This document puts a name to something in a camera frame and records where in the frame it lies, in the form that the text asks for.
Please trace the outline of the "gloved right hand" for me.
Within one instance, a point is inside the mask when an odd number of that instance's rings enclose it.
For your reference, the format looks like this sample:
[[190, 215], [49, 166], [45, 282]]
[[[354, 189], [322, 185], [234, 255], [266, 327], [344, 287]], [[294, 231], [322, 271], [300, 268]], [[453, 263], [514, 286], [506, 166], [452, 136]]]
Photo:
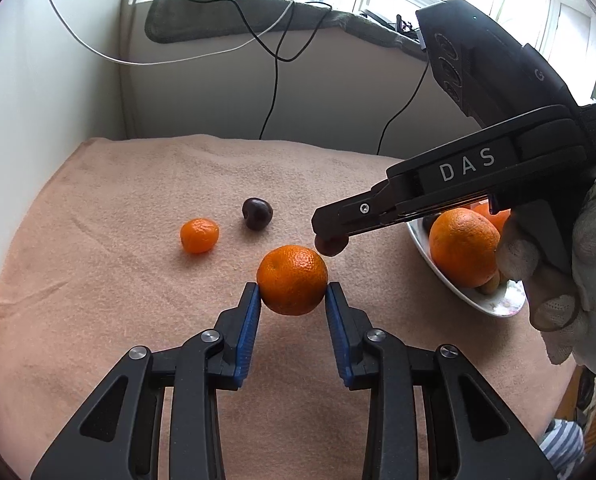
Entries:
[[558, 233], [544, 206], [514, 208], [496, 250], [498, 270], [520, 281], [531, 325], [542, 336], [548, 359], [569, 358], [596, 374], [596, 182], [578, 210], [572, 232], [572, 263], [563, 272], [545, 260]]

